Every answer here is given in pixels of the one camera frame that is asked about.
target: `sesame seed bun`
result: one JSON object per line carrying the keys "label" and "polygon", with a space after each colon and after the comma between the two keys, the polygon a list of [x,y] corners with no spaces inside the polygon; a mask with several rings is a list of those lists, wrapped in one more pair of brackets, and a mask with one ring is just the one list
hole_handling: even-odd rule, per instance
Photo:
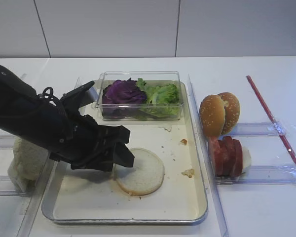
{"label": "sesame seed bun", "polygon": [[225,124],[224,103],[218,95],[206,96],[199,109],[206,137],[219,137]]}
{"label": "sesame seed bun", "polygon": [[229,133],[237,124],[240,115],[240,104],[238,98],[230,93],[223,92],[218,94],[224,102],[225,124],[222,129],[222,135]]}
{"label": "sesame seed bun", "polygon": [[237,124],[240,104],[235,95],[223,92],[206,96],[199,108],[206,137],[219,137],[229,133]]}

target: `white wall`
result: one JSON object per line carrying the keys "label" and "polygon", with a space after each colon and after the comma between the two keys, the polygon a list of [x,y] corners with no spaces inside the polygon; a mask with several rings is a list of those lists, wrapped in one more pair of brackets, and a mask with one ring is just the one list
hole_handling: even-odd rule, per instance
{"label": "white wall", "polygon": [[49,57],[33,0],[0,0],[0,57]]}
{"label": "white wall", "polygon": [[179,0],[36,0],[52,57],[173,57]]}
{"label": "white wall", "polygon": [[181,0],[177,56],[296,55],[296,0]]}

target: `clear plastic box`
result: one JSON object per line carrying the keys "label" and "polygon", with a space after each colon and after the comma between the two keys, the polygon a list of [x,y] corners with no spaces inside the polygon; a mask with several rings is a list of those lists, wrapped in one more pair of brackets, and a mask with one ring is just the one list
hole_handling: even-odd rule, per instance
{"label": "clear plastic box", "polygon": [[[103,104],[103,91],[116,80],[138,80],[150,86],[174,84],[178,88],[179,103],[177,104]],[[183,98],[180,76],[178,72],[105,72],[101,83],[96,107],[100,108],[103,120],[179,120],[182,115]]]}

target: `tray rim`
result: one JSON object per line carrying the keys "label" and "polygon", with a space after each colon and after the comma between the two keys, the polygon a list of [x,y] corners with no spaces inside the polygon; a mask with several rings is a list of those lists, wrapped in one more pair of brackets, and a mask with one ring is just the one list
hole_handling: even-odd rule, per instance
{"label": "tray rim", "polygon": [[203,184],[205,201],[206,201],[206,208],[205,208],[204,213],[201,213],[195,219],[55,219],[55,218],[53,218],[53,216],[48,215],[46,213],[46,211],[45,211],[45,206],[46,206],[45,202],[47,201],[45,199],[45,197],[50,192],[50,186],[51,186],[51,184],[53,182],[53,179],[55,177],[56,169],[59,168],[60,165],[65,166],[65,167],[68,166],[68,164],[64,164],[63,162],[58,162],[58,163],[55,163],[53,173],[50,176],[47,187],[45,189],[44,197],[42,198],[42,203],[41,203],[40,209],[42,211],[43,216],[46,219],[48,219],[48,220],[50,220],[53,223],[58,224],[58,225],[194,226],[194,225],[198,225],[198,224],[202,223],[206,219],[206,217],[208,215],[208,210],[209,210],[208,197],[207,197],[207,193],[206,193],[206,190],[205,190],[204,174],[202,172],[202,168],[201,168],[201,165],[200,165],[200,154],[199,154],[199,151],[198,151],[198,148],[197,148],[195,132],[194,132],[194,129],[193,129],[192,114],[191,114],[190,105],[188,103],[188,94],[187,94],[185,84],[182,81],[180,82],[180,84],[181,84],[181,92],[183,93],[182,94],[183,102],[184,102],[183,103],[183,111],[186,110],[189,113],[189,116],[188,116],[187,119],[189,120],[188,122],[191,125],[191,131],[192,131],[192,134],[193,134],[194,143],[196,145],[195,151],[196,151],[197,160],[198,160],[198,163],[199,163],[198,169],[200,171],[200,178],[201,178],[201,182]]}

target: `purple cabbage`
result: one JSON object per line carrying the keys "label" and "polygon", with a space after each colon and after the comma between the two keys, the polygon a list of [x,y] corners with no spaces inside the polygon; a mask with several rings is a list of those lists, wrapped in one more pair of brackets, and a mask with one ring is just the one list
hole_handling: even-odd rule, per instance
{"label": "purple cabbage", "polygon": [[142,104],[146,100],[135,80],[116,80],[103,90],[102,104]]}

